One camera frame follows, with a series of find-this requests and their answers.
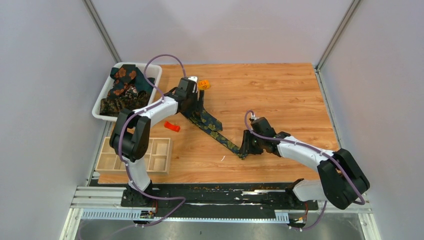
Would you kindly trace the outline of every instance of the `red clip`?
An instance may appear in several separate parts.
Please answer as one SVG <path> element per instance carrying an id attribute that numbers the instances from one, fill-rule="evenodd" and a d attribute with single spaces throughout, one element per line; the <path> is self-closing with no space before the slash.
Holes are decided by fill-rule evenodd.
<path id="1" fill-rule="evenodd" d="M 167 129 L 171 129 L 172 131 L 175 131 L 175 132 L 179 132 L 180 131 L 180 126 L 177 126 L 177 125 L 173 125 L 173 124 L 171 124 L 169 121 L 166 121 L 165 122 L 165 124 L 163 125 L 165 128 L 167 128 Z"/>

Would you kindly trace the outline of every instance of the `metal bar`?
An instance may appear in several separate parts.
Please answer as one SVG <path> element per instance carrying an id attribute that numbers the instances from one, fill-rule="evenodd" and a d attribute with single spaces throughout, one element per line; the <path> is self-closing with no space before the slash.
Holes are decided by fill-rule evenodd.
<path id="1" fill-rule="evenodd" d="M 104 43 L 106 44 L 106 47 L 109 49 L 109 52 L 112 55 L 115 62 L 117 62 L 117 63 L 122 62 L 121 57 L 119 56 L 118 51 L 115 48 L 115 46 L 114 46 L 114 44 L 111 40 L 111 37 L 109 36 L 108 32 L 106 31 L 106 28 L 103 25 L 102 20 L 100 19 L 100 16 L 96 11 L 96 8 L 94 7 L 93 2 L 91 0 L 82 0 L 82 2 L 84 2 L 88 13 L 90 14 L 91 18 L 93 19 L 95 26 L 97 27 L 98 31 L 100 32 L 100 35 L 103 38 Z"/>
<path id="2" fill-rule="evenodd" d="M 316 65 L 317 70 L 321 70 L 326 63 L 330 53 L 332 52 L 334 46 L 338 42 L 340 36 L 342 35 L 343 31 L 345 30 L 346 26 L 348 25 L 349 21 L 351 20 L 353 14 L 358 9 L 359 4 L 361 3 L 361 0 L 353 0 L 350 4 L 349 8 L 347 9 L 346 13 L 344 14 L 343 19 L 341 20 L 340 24 L 337 27 L 337 30 L 335 31 L 334 35 L 332 36 L 330 42 L 328 43 L 324 53 L 322 54 L 321 58 L 318 61 L 318 64 Z"/>
<path id="3" fill-rule="evenodd" d="M 86 181 L 87 186 L 90 185 L 90 182 L 93 178 L 94 169 L 96 168 L 96 164 L 97 164 L 97 161 L 99 159 L 100 151 L 102 150 L 103 139 L 105 139 L 105 137 L 108 136 L 110 128 L 111 128 L 112 125 L 113 124 L 110 121 L 107 121 L 104 124 L 103 132 L 102 132 L 101 137 L 98 141 L 97 151 L 96 151 L 96 154 L 94 155 L 93 166 L 91 168 L 90 174 L 89 174 L 87 181 Z"/>
<path id="4" fill-rule="evenodd" d="M 335 134 L 335 139 L 337 140 L 339 148 L 341 148 L 342 147 L 342 142 L 341 142 L 342 140 L 339 136 L 339 131 L 338 131 L 338 128 L 336 126 L 335 119 L 334 119 L 333 107 L 332 107 L 331 102 L 329 101 L 329 99 L 327 97 L 327 94 L 326 94 L 328 92 L 328 90 L 327 90 L 327 88 L 326 88 L 326 86 L 323 82 L 321 71 L 315 70 L 315 76 L 316 76 L 316 80 L 318 81 L 319 89 L 321 90 L 322 100 L 324 101 L 325 108 L 327 109 L 328 117 L 330 118 L 332 129 L 333 129 L 334 134 Z"/>
<path id="5" fill-rule="evenodd" d="M 74 240 L 80 225 L 83 209 L 69 209 L 59 240 Z"/>
<path id="6" fill-rule="evenodd" d="M 376 220 L 373 213 L 358 214 L 360 226 L 365 240 L 381 240 L 379 229 L 377 228 Z"/>
<path id="7" fill-rule="evenodd" d="M 146 220 L 157 221 L 160 217 L 143 218 L 142 210 L 136 209 L 84 209 L 81 219 L 83 220 Z M 165 221 L 172 222 L 206 222 L 206 223 L 273 223 L 288 224 L 289 214 L 285 212 L 275 212 L 275 218 L 216 218 L 216 217 L 168 217 Z"/>

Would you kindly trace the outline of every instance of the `wooden tray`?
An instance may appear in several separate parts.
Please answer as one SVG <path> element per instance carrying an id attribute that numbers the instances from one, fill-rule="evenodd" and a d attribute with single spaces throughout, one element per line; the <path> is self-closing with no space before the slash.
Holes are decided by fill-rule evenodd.
<path id="1" fill-rule="evenodd" d="M 99 174 L 127 175 L 125 165 L 109 146 L 110 137 L 105 137 L 95 166 Z M 144 162 L 148 174 L 167 175 L 170 172 L 172 141 L 170 138 L 151 137 L 148 139 Z"/>

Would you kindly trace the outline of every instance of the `gray wall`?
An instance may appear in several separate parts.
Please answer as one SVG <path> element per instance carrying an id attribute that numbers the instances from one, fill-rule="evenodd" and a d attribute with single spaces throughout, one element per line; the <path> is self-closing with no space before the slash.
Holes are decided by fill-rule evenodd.
<path id="1" fill-rule="evenodd" d="M 384 240 L 422 239 L 424 1 L 364 0 L 323 69 Z"/>
<path id="2" fill-rule="evenodd" d="M 93 0 L 124 61 L 314 63 L 351 0 Z M 160 58 L 155 63 L 175 63 Z"/>
<path id="3" fill-rule="evenodd" d="M 58 239 L 104 123 L 114 62 L 84 4 L 0 4 L 0 239 Z"/>

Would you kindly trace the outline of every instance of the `purple cable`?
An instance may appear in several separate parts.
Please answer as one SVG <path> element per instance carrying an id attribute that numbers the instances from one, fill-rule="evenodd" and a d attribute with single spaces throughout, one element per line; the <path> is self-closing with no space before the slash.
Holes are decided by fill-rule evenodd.
<path id="1" fill-rule="evenodd" d="M 293 145 L 300 145 L 300 146 L 303 146 L 305 148 L 311 149 L 311 150 L 313 150 L 316 153 L 321 154 L 321 151 L 318 148 L 316 148 L 314 146 L 311 146 L 309 144 L 306 144 L 306 143 L 295 142 L 295 141 L 287 140 L 287 139 L 283 139 L 283 138 L 267 137 L 267 136 L 262 136 L 262 135 L 257 134 L 256 132 L 253 131 L 253 129 L 248 124 L 248 114 L 249 113 L 252 114 L 252 116 L 255 115 L 255 113 L 253 112 L 253 110 L 248 110 L 246 112 L 246 114 L 244 115 L 244 124 L 246 125 L 246 128 L 250 131 L 250 133 L 252 133 L 256 137 L 261 138 L 261 139 L 265 139 L 265 140 L 281 141 L 281 142 L 285 142 L 285 143 L 289 143 L 289 144 L 293 144 Z M 356 186 L 354 185 L 354 183 L 352 182 L 352 180 L 350 179 L 350 177 L 348 176 L 348 174 L 346 173 L 346 171 L 342 168 L 342 166 L 332 156 L 328 155 L 327 153 L 323 152 L 322 155 L 324 155 L 324 157 L 330 159 L 330 161 L 332 161 L 336 165 L 336 167 L 340 170 L 341 174 L 343 174 L 344 178 L 347 180 L 347 182 L 349 183 L 349 185 L 352 187 L 353 191 L 355 192 L 355 194 L 360 199 L 360 201 L 354 201 L 354 203 L 355 204 L 359 204 L 359 205 L 364 205 L 366 203 L 364 197 L 358 191 L 358 189 L 356 188 Z M 323 218 L 323 215 L 324 215 L 324 211 L 326 209 L 326 206 L 327 206 L 327 201 L 325 201 L 324 206 L 322 207 L 322 210 L 321 210 L 321 214 L 319 215 L 319 217 L 316 220 L 316 222 L 314 222 L 311 226 L 302 228 L 302 231 L 303 230 L 310 230 L 310 229 L 312 229 L 313 227 L 315 227 L 321 221 L 321 219 Z"/>

